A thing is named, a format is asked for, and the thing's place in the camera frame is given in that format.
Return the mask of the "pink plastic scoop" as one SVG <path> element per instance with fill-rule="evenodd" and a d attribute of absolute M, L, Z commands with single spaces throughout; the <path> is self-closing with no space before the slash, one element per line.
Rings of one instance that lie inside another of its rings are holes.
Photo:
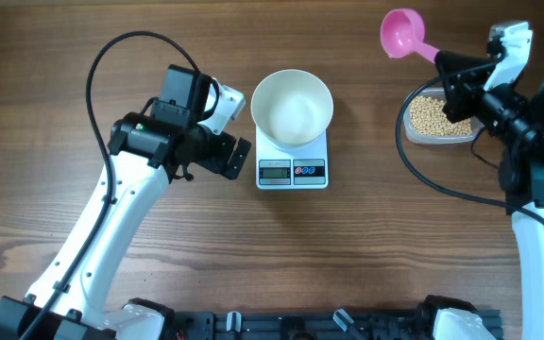
<path fill-rule="evenodd" d="M 439 49 L 424 42 L 425 25 L 418 12 L 411 8 L 390 10 L 382 20 L 381 44 L 390 59 L 418 54 L 434 63 Z"/>

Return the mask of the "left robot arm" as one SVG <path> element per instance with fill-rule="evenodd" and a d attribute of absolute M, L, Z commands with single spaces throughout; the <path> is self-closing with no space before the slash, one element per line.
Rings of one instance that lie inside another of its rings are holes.
<path fill-rule="evenodd" d="M 196 163 L 236 179 L 250 143 L 225 132 L 246 100 L 216 79 L 172 65 L 161 94 L 112 126 L 99 183 L 54 261 L 21 300 L 0 299 L 0 339 L 179 339 L 175 312 L 133 298 L 107 312 L 112 280 L 137 229 Z"/>

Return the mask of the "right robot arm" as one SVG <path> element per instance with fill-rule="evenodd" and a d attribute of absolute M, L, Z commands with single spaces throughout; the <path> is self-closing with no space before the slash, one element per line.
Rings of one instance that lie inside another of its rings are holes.
<path fill-rule="evenodd" d="M 441 51 L 434 64 L 448 119 L 475 117 L 505 145 L 498 175 L 518 242 L 522 336 L 544 339 L 544 81 L 532 99 L 516 91 L 516 76 L 491 84 L 506 60 L 503 52 L 477 59 Z"/>

